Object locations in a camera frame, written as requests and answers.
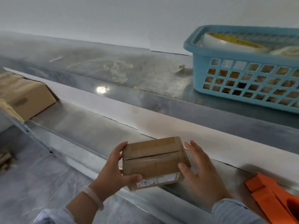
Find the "small brown cardboard box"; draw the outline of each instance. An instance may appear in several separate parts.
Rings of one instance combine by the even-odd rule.
[[[191,167],[180,137],[128,144],[123,149],[123,175],[141,174],[143,180],[130,190],[149,188],[183,180],[179,163]]]
[[[16,80],[11,81],[7,78],[9,76]],[[22,79],[11,74],[0,80],[2,79],[10,83],[0,87],[0,107],[20,121],[29,120],[56,102],[44,83]]]

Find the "wrist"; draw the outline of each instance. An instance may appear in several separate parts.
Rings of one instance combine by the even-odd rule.
[[[108,195],[107,188],[102,184],[99,179],[94,180],[89,188],[95,192],[99,199],[104,202],[110,195]]]

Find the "laundry basket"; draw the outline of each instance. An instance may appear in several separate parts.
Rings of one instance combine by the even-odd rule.
[[[205,33],[274,48],[299,45],[299,29],[207,25],[197,28],[184,43],[184,48],[193,53],[195,90],[299,113],[299,59],[203,48],[199,40]]]

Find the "white wristband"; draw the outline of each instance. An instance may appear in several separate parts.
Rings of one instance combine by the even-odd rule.
[[[104,209],[103,202],[100,200],[100,198],[95,194],[95,192],[91,188],[87,186],[86,188],[84,188],[82,192],[86,193],[97,204],[100,211]]]

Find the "orange plastic object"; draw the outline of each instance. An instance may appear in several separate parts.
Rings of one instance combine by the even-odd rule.
[[[261,173],[245,181],[252,197],[272,224],[299,224],[299,198]]]

